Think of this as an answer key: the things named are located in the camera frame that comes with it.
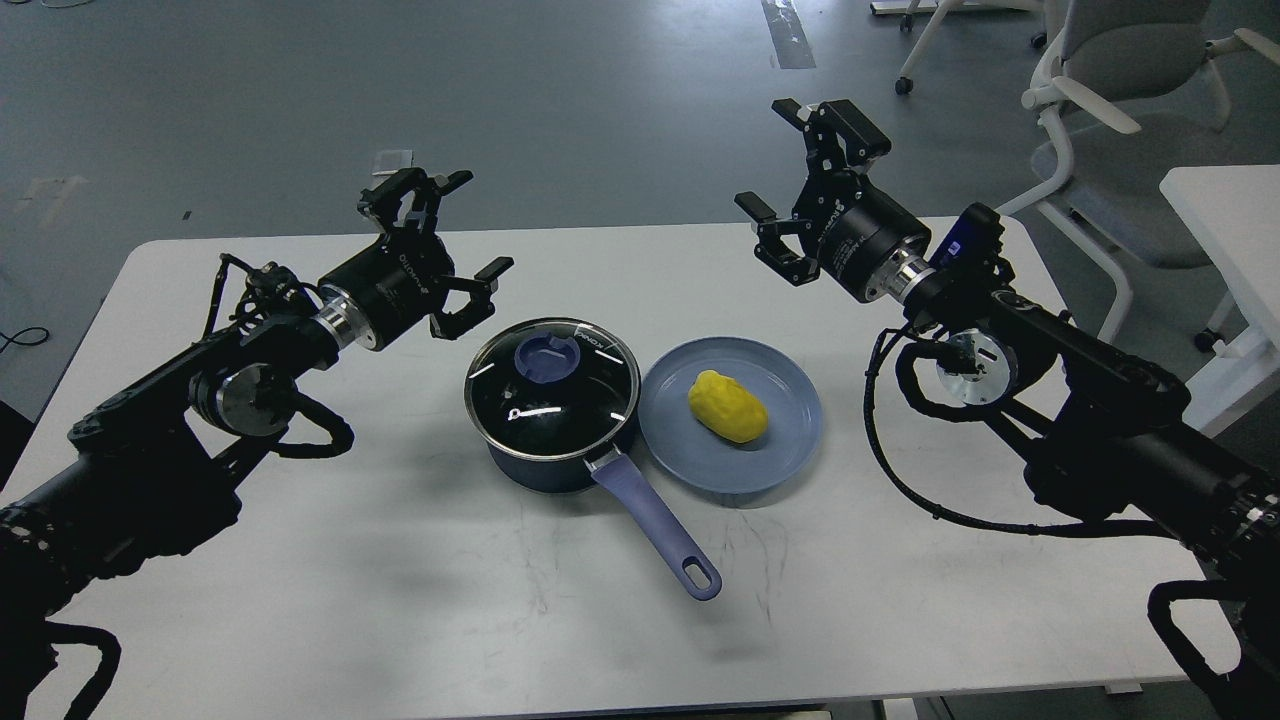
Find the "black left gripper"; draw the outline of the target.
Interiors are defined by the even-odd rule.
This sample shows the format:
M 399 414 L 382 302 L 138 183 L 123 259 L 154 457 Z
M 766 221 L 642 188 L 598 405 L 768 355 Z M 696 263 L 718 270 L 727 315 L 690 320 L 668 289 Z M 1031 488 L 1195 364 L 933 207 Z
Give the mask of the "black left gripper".
M 378 240 L 326 273 L 321 292 L 355 305 L 365 348 L 384 350 L 428 316 L 433 337 L 457 340 L 495 314 L 492 297 L 515 260 L 499 256 L 471 278 L 452 275 L 454 261 L 436 233 L 442 200 L 474 177 L 467 169 L 431 176 L 403 168 L 360 191 L 358 213 Z M 454 311 L 444 309 L 451 291 L 467 295 Z

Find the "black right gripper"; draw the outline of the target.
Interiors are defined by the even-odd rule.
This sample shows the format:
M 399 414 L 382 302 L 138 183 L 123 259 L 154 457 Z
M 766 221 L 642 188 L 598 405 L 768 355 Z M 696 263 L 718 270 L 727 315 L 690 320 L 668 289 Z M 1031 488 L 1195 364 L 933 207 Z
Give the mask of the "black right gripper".
M 801 132 L 808 178 L 795 220 L 780 219 L 751 191 L 733 196 L 755 224 L 755 258 L 791 286 L 817 281 L 822 269 L 856 301 L 876 300 L 883 293 L 876 275 L 893 252 L 920 256 L 931 241 L 931 229 L 867 176 L 891 151 L 890 137 L 847 99 L 803 105 L 782 97 L 771 110 Z M 805 255 L 786 245 L 792 234 Z

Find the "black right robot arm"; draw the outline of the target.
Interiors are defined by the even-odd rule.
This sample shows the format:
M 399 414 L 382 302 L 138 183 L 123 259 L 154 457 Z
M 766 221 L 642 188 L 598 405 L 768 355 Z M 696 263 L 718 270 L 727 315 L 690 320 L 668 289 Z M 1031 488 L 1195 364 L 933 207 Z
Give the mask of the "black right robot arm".
M 1157 584 L 1147 618 L 1222 719 L 1277 716 L 1277 480 L 1189 427 L 1189 389 L 1019 295 L 1001 215 L 970 205 L 938 247 L 870 181 L 890 138 L 847 100 L 772 110 L 797 129 L 806 181 L 781 217 L 753 192 L 735 202 L 756 227 L 755 255 L 795 286 L 832 277 L 856 301 L 891 297 L 905 323 L 882 331 L 865 372 L 863 420 L 890 482 L 931 516 L 961 527 L 1060 538 L 1165 537 L 1213 569 Z M 895 360 L 916 413 L 980 423 L 1024 460 L 1057 525 L 988 521 L 928 500 L 890 465 L 876 387 Z

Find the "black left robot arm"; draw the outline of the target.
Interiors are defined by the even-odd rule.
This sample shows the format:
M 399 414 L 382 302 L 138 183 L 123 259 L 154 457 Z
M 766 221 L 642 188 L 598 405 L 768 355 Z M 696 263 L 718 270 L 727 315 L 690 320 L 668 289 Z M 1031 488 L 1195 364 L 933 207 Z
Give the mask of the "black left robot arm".
M 202 336 L 72 427 L 77 460 L 3 510 L 5 719 L 26 715 L 60 644 L 100 653 L 69 719 L 90 717 L 109 691 L 115 635 L 52 620 L 88 583 L 189 553 L 233 525 L 238 486 L 268 455 L 352 448 L 348 421 L 298 388 L 305 373 L 334 366 L 349 345 L 384 350 L 419 322 L 456 340 L 494 314 L 512 259 L 458 277 L 436 232 L 442 200 L 472 177 L 411 167 L 365 190 L 358 211 L 376 240 L 316 283 L 224 252 Z

